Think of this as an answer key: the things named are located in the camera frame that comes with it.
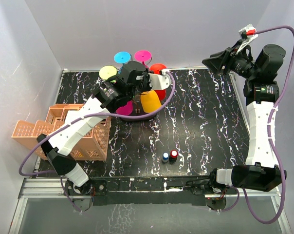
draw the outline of wall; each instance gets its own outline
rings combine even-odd
[[[285,24],[294,28],[294,0],[271,1],[256,28],[257,30],[262,30]],[[263,46],[269,43],[278,44],[287,51],[284,64],[276,78],[280,88],[283,88],[293,49],[293,36],[286,29],[261,34],[251,44],[252,54],[257,56]],[[237,79],[237,83],[242,91],[244,79]],[[244,101],[245,98],[242,92],[240,96]],[[288,91],[279,105],[279,111],[276,116],[276,147],[282,157],[284,167],[288,171],[285,211],[294,233],[294,65]]]
[[[23,181],[18,168],[29,152],[10,136],[19,119],[44,119],[60,74],[24,0],[0,0],[0,233],[9,230]]]
[[[115,53],[141,49],[170,68],[201,65],[256,25],[270,0],[26,2],[62,68],[99,70],[115,65]]]

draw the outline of marble tabletop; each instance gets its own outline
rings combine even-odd
[[[113,118],[107,161],[79,162],[90,176],[196,176],[244,163],[249,136],[230,77],[171,72],[173,100],[149,121]],[[65,72],[56,102],[85,103],[100,82],[98,72]],[[173,149],[178,160],[163,164],[162,154]],[[39,171],[51,168],[41,160]]]

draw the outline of blue cap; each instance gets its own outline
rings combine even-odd
[[[167,159],[168,158],[168,153],[163,153],[163,156],[162,156],[164,159]]]
[[[121,51],[121,52],[115,54],[113,59],[116,63],[123,64],[123,63],[128,62],[131,59],[131,55],[129,54],[129,52]]]

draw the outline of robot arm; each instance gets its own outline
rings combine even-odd
[[[279,87],[274,78],[283,64],[285,50],[278,45],[266,45],[253,61],[249,44],[258,36],[254,35],[255,31],[249,24],[239,30],[241,39],[233,47],[202,61],[214,74],[219,74],[224,67],[223,74],[234,71],[246,79],[243,93],[250,120],[248,157],[245,165],[214,169],[210,174],[210,184],[216,188],[235,186],[268,192],[281,183],[278,162],[268,141],[267,122],[279,97]],[[276,112],[270,122],[273,142],[275,116]]]
[[[122,67],[120,74],[102,82],[79,111],[69,111],[64,125],[77,118],[82,120],[54,135],[41,146],[57,174],[67,177],[82,194],[87,193],[92,181],[72,158],[70,152],[85,134],[107,116],[84,116],[93,113],[114,113],[137,94],[166,89],[171,85],[171,79],[166,71],[168,70],[162,71],[163,75],[149,73],[144,65],[130,61]],[[37,141],[40,142],[45,137],[41,134]]]

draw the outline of white wall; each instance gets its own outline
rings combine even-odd
[[[257,30],[262,30],[285,24],[294,28],[294,0],[271,1],[256,28]],[[293,49],[293,36],[291,32],[286,29],[261,34],[251,44],[252,55],[257,57],[263,46],[269,43],[278,44],[287,51],[285,62],[280,68],[278,77],[276,78],[280,88],[283,88]],[[237,82],[239,89],[242,91],[244,79],[240,78]],[[240,93],[240,96],[244,101],[243,92]],[[285,211],[294,233],[294,66],[290,77],[288,92],[281,101],[276,116],[276,147],[282,157],[284,168],[288,171]]]
[[[167,67],[201,65],[256,25],[270,0],[26,0],[62,68],[114,65],[119,51],[150,50]]]
[[[44,119],[60,74],[24,0],[0,0],[0,234],[9,230],[23,181],[18,168],[29,152],[11,139],[14,126],[19,119]]]

